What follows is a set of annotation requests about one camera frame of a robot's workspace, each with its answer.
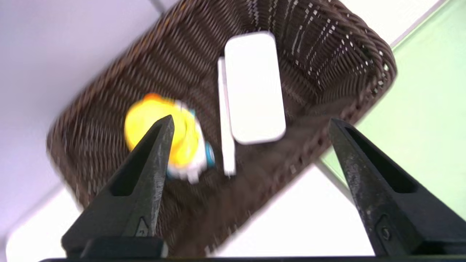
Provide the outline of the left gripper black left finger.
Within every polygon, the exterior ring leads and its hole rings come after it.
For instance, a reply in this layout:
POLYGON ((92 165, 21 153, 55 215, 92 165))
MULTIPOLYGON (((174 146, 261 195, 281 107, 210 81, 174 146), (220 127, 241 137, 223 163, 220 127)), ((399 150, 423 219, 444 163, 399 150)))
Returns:
POLYGON ((156 236, 174 122, 156 121, 62 237, 68 258, 164 258, 156 236))

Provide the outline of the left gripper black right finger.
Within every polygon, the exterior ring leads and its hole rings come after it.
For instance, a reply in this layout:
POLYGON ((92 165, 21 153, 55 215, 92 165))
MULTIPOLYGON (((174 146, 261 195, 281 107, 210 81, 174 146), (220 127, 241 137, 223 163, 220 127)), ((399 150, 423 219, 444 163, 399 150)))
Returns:
POLYGON ((377 256, 464 256, 456 212, 351 124, 331 118, 329 137, 377 256))

